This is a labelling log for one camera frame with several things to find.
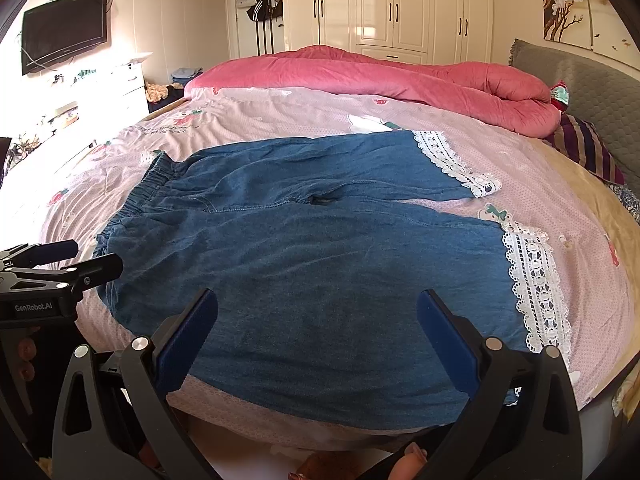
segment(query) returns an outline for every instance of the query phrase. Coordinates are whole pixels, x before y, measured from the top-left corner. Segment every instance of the wardrobe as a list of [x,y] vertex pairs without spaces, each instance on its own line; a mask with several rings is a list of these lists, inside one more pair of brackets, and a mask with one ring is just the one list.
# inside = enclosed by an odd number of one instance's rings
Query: wardrobe
[[285,44],[420,64],[491,61],[494,0],[285,0]]

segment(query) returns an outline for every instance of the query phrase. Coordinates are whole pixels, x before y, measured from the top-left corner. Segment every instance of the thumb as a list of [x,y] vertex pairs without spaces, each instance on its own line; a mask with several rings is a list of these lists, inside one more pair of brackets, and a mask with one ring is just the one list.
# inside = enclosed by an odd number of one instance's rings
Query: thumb
[[396,462],[388,480],[412,480],[427,463],[427,452],[415,442],[404,450],[404,456]]

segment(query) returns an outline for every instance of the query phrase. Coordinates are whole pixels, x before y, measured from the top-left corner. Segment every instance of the gray headboard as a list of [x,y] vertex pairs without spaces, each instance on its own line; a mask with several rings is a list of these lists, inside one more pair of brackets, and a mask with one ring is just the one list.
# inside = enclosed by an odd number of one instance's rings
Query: gray headboard
[[596,126],[596,131],[640,196],[640,81],[615,68],[555,48],[516,40],[510,65],[553,86],[569,89],[567,113]]

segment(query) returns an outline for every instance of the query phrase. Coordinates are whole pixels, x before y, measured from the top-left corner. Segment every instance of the beige wall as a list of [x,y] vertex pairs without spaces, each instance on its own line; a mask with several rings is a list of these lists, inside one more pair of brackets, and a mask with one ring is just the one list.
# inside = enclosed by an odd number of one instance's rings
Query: beige wall
[[[48,1],[28,0],[24,10]],[[110,44],[55,68],[66,77],[122,62],[137,52],[153,52],[142,65],[145,78],[165,83],[176,68],[207,69],[229,59],[225,0],[114,0],[110,23]],[[11,119],[17,114],[37,115],[56,92],[50,86],[55,72],[21,75],[21,27],[22,13],[0,43],[0,114],[5,126],[15,122]]]
[[640,80],[640,71],[626,64],[584,48],[544,40],[542,12],[542,0],[494,0],[494,63],[507,64],[513,40],[519,38],[594,59]]

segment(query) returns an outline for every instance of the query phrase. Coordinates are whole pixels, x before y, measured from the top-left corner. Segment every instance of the patterned bed sheet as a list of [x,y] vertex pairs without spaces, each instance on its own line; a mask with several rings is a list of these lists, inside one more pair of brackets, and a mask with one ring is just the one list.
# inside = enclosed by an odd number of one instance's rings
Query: patterned bed sheet
[[[73,238],[81,248],[76,260],[91,257],[95,235],[122,207],[159,151],[173,160],[184,160],[197,150],[232,142],[400,129],[441,132],[462,164],[476,173],[490,173],[502,184],[490,197],[437,204],[421,201],[423,205],[463,216],[517,222],[533,228],[536,240],[552,249],[550,270],[559,283],[561,304],[556,307],[562,319],[559,329],[551,328],[559,330],[560,340],[565,341],[576,399],[583,407],[630,338],[634,300],[624,266],[593,212],[530,140],[453,112],[379,96],[332,95],[303,88],[196,89],[190,102],[125,129],[78,164],[40,204],[46,219],[39,239]],[[544,299],[549,278],[537,279],[537,267],[527,265],[537,264],[521,264],[528,282],[514,277],[514,294],[523,313],[545,305],[540,301],[527,304],[530,294],[522,287],[538,286],[537,297]],[[132,335],[111,317],[94,290],[79,303],[78,312],[79,329],[98,351],[123,348],[130,342]],[[527,329],[535,336],[536,327],[530,322]],[[169,400],[213,424],[282,446],[344,449],[366,446],[383,433],[272,412],[191,376]]]

